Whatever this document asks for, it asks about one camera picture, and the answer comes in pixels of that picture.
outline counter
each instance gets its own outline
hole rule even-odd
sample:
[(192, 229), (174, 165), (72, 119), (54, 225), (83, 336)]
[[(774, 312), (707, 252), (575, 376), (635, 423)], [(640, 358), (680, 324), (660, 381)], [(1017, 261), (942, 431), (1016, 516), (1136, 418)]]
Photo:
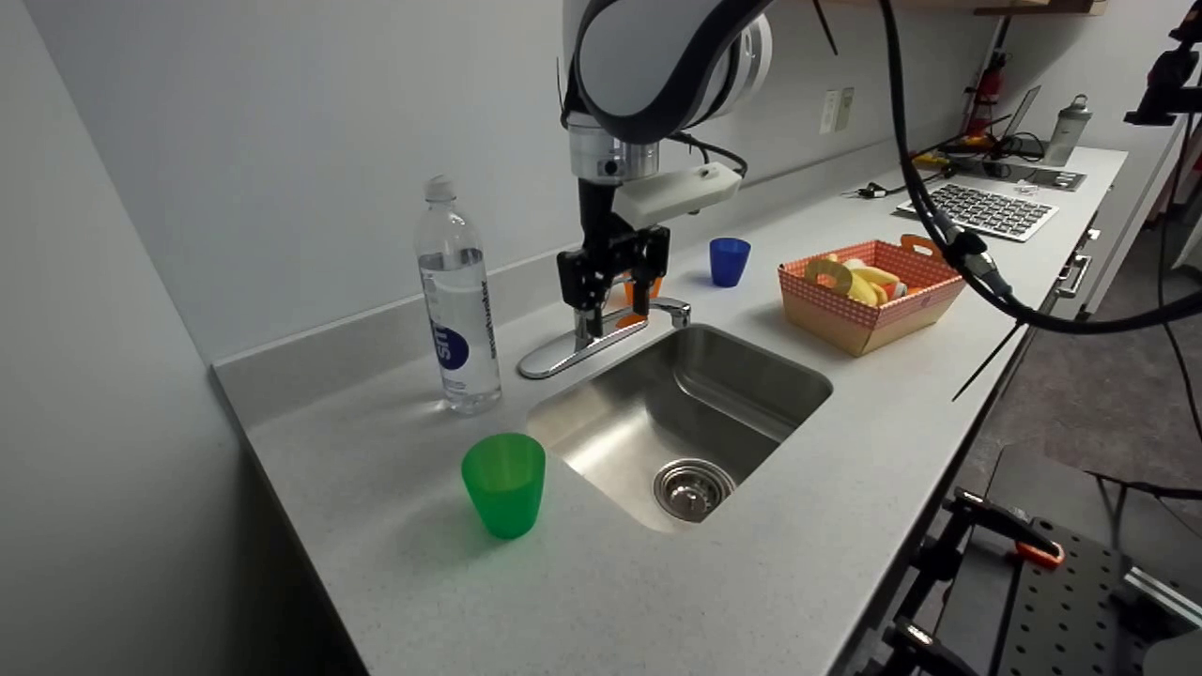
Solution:
[[(1017, 297), (1045, 299), (1120, 165), (1080, 149), (1080, 193), (1008, 188), (1060, 205), (1031, 243), (993, 242)], [(785, 324), (778, 263), (922, 229), (891, 209), (851, 188), (740, 225), (750, 266), (738, 288), (707, 282), (702, 249), (673, 252), (666, 292), (693, 299), (695, 324), (834, 383), (729, 503), (675, 537), (643, 530), (564, 462), (549, 462), (538, 530), (512, 545), (482, 535), (459, 490), (477, 437), (524, 427), (538, 401), (660, 337), (666, 314), (549, 383), (519, 381), (515, 359), (568, 329), (568, 307), (501, 328), (509, 396), (482, 418), (439, 415), (431, 359), (245, 418), (368, 672), (825, 672), (1017, 344), (949, 401), (1010, 329), (971, 288), (942, 324), (872, 358)], [(222, 383), (245, 386), (233, 369), (248, 363), (219, 369)]]

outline plastic bottle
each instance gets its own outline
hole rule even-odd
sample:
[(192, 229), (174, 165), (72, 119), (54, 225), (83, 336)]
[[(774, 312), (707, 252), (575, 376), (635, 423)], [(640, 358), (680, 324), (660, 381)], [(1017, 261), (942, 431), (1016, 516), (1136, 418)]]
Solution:
[(424, 184), (417, 266), (447, 410), (474, 415), (501, 401), (484, 249), (444, 178)]
[(1080, 95), (1068, 110), (1060, 110), (1045, 165), (1063, 165), (1076, 154), (1088, 118), (1092, 114), (1085, 95)]

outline sink drain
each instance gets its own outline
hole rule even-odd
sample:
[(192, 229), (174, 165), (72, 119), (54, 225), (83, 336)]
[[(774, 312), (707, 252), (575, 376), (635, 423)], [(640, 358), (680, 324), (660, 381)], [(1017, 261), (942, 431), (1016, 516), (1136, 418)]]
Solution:
[(702, 521), (738, 490), (738, 480), (702, 457), (680, 457), (659, 468), (654, 495), (673, 520)]

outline basket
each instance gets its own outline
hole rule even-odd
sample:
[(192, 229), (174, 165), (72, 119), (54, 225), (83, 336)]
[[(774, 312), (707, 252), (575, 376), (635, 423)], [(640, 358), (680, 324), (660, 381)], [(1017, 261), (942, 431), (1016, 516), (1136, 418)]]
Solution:
[(809, 261), (783, 263), (783, 299), (785, 314), (810, 336), (842, 344), (844, 354), (872, 354), (913, 329), (939, 324), (949, 299), (964, 288), (953, 266), (942, 263), (939, 249), (927, 237), (904, 233), (903, 243), (859, 242), (824, 256), (866, 261), (904, 282), (904, 297), (878, 307), (858, 303), (820, 282), (809, 282)]

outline stainless steel sink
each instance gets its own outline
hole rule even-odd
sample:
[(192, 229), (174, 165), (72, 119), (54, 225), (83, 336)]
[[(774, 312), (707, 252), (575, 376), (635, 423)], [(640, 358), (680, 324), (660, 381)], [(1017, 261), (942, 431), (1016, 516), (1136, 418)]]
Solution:
[(643, 526), (680, 535), (825, 397), (825, 376), (695, 324), (538, 406), (525, 431)]

